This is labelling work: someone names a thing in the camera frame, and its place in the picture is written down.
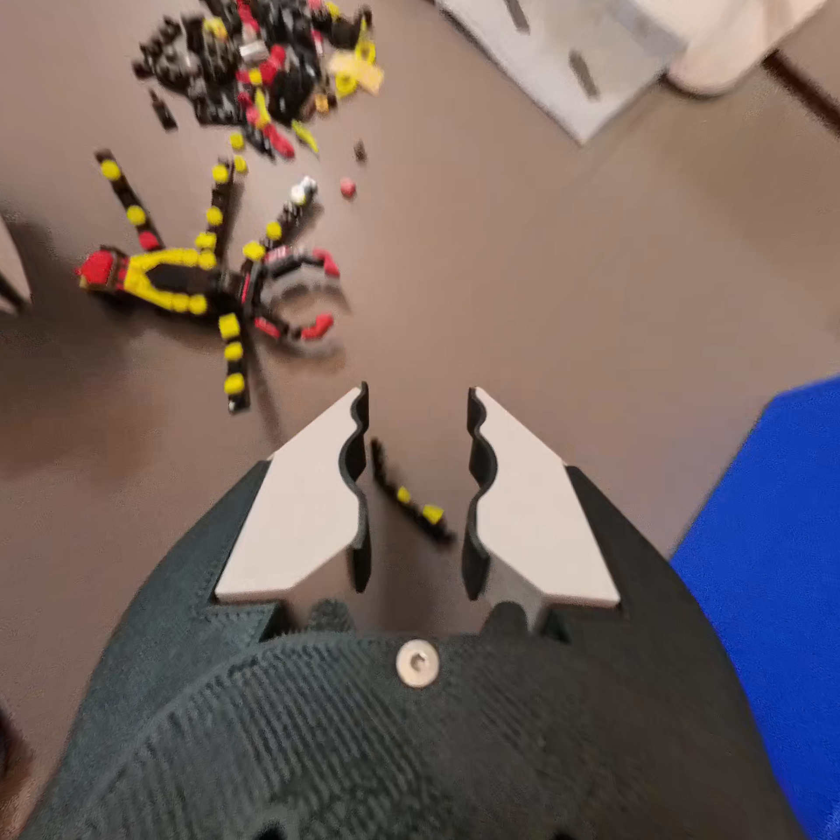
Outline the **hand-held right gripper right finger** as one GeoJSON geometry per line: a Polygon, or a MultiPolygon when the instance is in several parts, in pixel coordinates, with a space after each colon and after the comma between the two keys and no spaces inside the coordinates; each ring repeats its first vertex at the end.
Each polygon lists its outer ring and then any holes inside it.
{"type": "Polygon", "coordinates": [[[472,602],[512,603],[528,627],[559,607],[614,611],[621,596],[565,461],[481,387],[467,397],[461,579],[472,602]]]}

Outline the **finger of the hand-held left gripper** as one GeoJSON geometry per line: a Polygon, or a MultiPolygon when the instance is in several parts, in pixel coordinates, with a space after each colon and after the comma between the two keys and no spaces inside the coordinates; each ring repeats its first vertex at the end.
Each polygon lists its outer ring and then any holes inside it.
{"type": "Polygon", "coordinates": [[[18,316],[32,306],[32,292],[18,248],[1,217],[1,312],[18,316]]]}

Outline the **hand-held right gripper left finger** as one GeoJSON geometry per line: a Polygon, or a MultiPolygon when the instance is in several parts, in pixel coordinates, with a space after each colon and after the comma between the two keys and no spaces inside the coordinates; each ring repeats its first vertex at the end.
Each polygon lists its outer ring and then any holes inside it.
{"type": "Polygon", "coordinates": [[[282,445],[215,586],[221,604],[315,604],[365,591],[371,579],[363,382],[282,445]]]}

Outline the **black yellow lego leg segment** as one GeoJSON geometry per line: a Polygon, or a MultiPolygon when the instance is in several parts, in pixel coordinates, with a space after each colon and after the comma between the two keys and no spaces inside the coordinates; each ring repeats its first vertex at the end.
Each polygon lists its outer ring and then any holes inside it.
{"type": "Polygon", "coordinates": [[[387,472],[385,448],[382,441],[371,439],[371,458],[373,465],[374,483],[379,487],[385,498],[398,509],[405,520],[436,545],[448,546],[455,540],[455,533],[449,528],[445,511],[435,505],[420,505],[411,492],[404,486],[394,482],[387,472]]]}

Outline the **black yellow red lego model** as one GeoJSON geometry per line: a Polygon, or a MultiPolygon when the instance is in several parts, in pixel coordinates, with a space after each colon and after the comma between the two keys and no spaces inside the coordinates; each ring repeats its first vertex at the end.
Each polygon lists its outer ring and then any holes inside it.
{"type": "Polygon", "coordinates": [[[206,227],[190,247],[167,247],[147,206],[131,186],[110,150],[94,154],[134,228],[140,252],[101,246],[76,269],[80,289],[118,304],[137,301],[160,312],[198,321],[214,320],[224,345],[224,394],[232,415],[249,409],[249,330],[293,352],[320,350],[334,327],[330,312],[296,324],[280,315],[280,304],[295,290],[313,293],[339,289],[340,268],[325,248],[289,245],[316,206],[319,184],[304,175],[289,190],[263,238],[243,248],[243,262],[232,269],[226,258],[228,224],[245,171],[239,157],[219,159],[212,170],[213,189],[206,227]]]}

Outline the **pile of loose lego pieces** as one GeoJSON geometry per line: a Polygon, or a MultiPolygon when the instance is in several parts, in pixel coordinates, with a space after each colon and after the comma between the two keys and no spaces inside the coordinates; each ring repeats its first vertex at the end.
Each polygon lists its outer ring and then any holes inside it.
{"type": "Polygon", "coordinates": [[[235,149],[249,145],[268,159],[292,160],[286,135],[318,154],[308,128],[351,93],[348,71],[331,58],[375,67],[373,13],[352,15],[335,2],[207,1],[204,11],[164,16],[139,44],[132,71],[182,97],[196,122],[231,129],[235,149]]]}

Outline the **blue plastic bin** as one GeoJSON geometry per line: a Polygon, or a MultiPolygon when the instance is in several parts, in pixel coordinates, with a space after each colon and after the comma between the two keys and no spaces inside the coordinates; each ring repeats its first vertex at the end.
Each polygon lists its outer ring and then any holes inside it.
{"type": "Polygon", "coordinates": [[[778,394],[672,567],[738,674],[810,838],[839,836],[839,379],[778,394]]]}

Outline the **instruction booklet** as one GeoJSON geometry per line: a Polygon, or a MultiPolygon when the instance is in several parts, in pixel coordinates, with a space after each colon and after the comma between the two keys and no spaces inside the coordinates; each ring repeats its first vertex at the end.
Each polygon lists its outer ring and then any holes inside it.
{"type": "Polygon", "coordinates": [[[686,48],[651,2],[442,1],[434,5],[577,144],[663,76],[686,48]]]}

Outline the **white flat base plate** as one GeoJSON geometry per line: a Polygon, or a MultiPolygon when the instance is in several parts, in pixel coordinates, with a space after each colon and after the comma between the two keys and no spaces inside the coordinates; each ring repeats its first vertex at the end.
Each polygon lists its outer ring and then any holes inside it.
{"type": "Polygon", "coordinates": [[[825,1],[633,1],[622,12],[675,46],[666,80],[702,98],[729,92],[825,1]]]}

